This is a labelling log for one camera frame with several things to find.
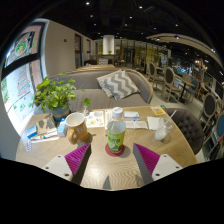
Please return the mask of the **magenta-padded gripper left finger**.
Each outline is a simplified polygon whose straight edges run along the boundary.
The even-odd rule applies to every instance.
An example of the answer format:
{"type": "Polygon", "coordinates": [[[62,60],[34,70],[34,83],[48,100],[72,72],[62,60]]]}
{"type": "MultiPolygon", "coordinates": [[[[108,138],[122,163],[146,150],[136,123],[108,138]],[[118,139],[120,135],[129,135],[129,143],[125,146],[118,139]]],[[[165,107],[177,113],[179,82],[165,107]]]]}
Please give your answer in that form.
{"type": "Polygon", "coordinates": [[[43,166],[48,171],[65,180],[80,185],[91,155],[91,144],[75,149],[66,156],[57,155],[43,166]]]}

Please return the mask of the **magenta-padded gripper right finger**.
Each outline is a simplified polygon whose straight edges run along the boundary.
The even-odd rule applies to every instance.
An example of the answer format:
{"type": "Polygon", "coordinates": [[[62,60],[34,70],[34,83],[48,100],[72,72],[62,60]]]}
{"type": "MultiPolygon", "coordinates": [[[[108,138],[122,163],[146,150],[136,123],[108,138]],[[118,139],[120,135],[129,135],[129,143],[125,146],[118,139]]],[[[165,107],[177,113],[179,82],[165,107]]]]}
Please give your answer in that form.
{"type": "Polygon", "coordinates": [[[133,144],[133,154],[145,185],[182,169],[168,154],[159,155],[136,143],[133,144]]]}

